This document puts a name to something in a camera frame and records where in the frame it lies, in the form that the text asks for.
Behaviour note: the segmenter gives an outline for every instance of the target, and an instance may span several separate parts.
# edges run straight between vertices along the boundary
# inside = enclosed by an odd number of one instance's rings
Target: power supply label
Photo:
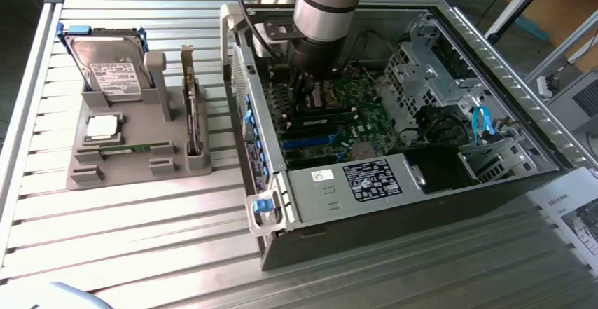
[[[105,95],[138,95],[137,74],[134,66],[128,62],[90,64],[94,80]]]
[[[385,160],[346,165],[342,170],[357,202],[403,193]]]

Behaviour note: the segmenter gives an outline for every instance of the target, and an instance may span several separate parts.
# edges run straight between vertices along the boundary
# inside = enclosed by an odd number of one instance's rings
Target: aluminum table
[[[595,308],[588,267],[525,198],[480,218],[260,272],[220,73],[217,16],[230,1],[46,0],[0,157],[0,302],[26,303],[35,284],[59,281],[122,309]],[[166,54],[166,85],[181,81],[180,45],[194,46],[210,175],[65,189],[82,80],[54,39],[57,22],[141,25],[149,49]]]

